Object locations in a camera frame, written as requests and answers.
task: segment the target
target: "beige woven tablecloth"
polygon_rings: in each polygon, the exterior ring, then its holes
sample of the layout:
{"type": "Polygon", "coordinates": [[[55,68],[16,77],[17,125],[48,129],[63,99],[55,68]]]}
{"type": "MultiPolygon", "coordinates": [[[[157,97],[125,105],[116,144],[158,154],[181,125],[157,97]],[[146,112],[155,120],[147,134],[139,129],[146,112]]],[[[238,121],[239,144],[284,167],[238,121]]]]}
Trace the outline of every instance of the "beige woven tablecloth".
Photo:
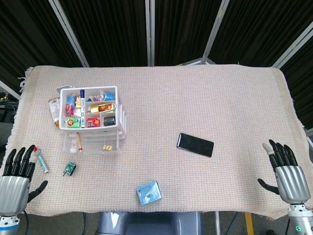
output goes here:
{"type": "Polygon", "coordinates": [[[279,218],[288,205],[257,182],[263,178],[276,185],[262,148],[268,139],[294,150],[313,193],[305,133],[277,69],[39,66],[26,79],[6,155],[35,144],[50,170],[44,174],[36,167],[31,189],[43,180],[49,184],[28,204],[28,213],[246,211],[279,218]],[[120,155],[73,158],[62,153],[65,135],[54,126],[48,100],[63,85],[118,86],[128,114],[128,140],[120,155]],[[181,132],[213,141],[213,156],[177,149],[181,132]],[[69,160],[77,169],[63,177],[69,160]],[[135,189],[152,180],[163,198],[140,206],[135,189]]]}

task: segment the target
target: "red package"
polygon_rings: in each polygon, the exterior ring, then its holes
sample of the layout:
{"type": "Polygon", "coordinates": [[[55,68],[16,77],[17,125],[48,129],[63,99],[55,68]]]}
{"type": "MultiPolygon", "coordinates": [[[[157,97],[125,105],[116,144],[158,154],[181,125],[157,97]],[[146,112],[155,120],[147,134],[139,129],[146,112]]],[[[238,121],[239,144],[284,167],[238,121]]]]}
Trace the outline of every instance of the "red package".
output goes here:
{"type": "Polygon", "coordinates": [[[87,118],[87,127],[99,127],[99,126],[100,126],[100,118],[99,117],[87,118]]]}

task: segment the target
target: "black curtain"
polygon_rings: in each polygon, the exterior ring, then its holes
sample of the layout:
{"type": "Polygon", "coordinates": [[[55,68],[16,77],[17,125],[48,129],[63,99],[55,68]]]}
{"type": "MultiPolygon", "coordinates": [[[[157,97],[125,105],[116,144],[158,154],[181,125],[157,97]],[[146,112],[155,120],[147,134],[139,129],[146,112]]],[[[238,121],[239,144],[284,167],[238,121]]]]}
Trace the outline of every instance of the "black curtain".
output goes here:
{"type": "Polygon", "coordinates": [[[313,128],[313,38],[281,68],[302,124],[313,128]]]}
{"type": "Polygon", "coordinates": [[[312,21],[312,0],[231,0],[209,58],[272,66],[312,21]]]}
{"type": "Polygon", "coordinates": [[[62,0],[91,67],[147,66],[144,0],[62,0]]]}
{"type": "Polygon", "coordinates": [[[156,0],[155,65],[203,56],[221,0],[156,0]]]}
{"type": "Polygon", "coordinates": [[[18,92],[28,67],[81,67],[47,0],[0,1],[0,78],[18,92]]]}

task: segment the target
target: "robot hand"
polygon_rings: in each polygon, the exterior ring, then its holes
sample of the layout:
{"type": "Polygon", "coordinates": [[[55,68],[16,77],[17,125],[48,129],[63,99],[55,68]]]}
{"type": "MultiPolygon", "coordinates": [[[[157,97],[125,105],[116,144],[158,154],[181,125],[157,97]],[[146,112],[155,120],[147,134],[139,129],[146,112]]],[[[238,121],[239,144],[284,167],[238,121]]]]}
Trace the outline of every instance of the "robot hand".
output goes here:
{"type": "Polygon", "coordinates": [[[273,150],[263,144],[276,176],[277,186],[270,186],[262,179],[259,184],[268,191],[280,195],[281,199],[290,204],[288,214],[299,235],[313,234],[313,212],[304,203],[311,198],[309,187],[303,170],[298,166],[293,151],[287,146],[269,140],[273,150]]]}
{"type": "Polygon", "coordinates": [[[18,214],[25,210],[27,203],[38,196],[48,183],[43,181],[38,189],[29,194],[30,182],[37,162],[37,157],[31,156],[34,147],[34,145],[30,146],[23,159],[25,148],[17,153],[15,159],[16,149],[13,149],[6,160],[3,176],[0,177],[1,235],[17,233],[20,222],[18,214]]]}

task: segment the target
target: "black phone screen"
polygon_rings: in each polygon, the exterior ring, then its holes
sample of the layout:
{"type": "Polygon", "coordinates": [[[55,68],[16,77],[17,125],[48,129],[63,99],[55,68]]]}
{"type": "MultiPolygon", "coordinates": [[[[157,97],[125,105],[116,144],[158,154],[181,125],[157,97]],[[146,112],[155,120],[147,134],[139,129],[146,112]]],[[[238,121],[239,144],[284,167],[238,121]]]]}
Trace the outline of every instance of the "black phone screen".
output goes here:
{"type": "Polygon", "coordinates": [[[179,135],[177,148],[212,157],[214,143],[184,133],[179,135]]]}

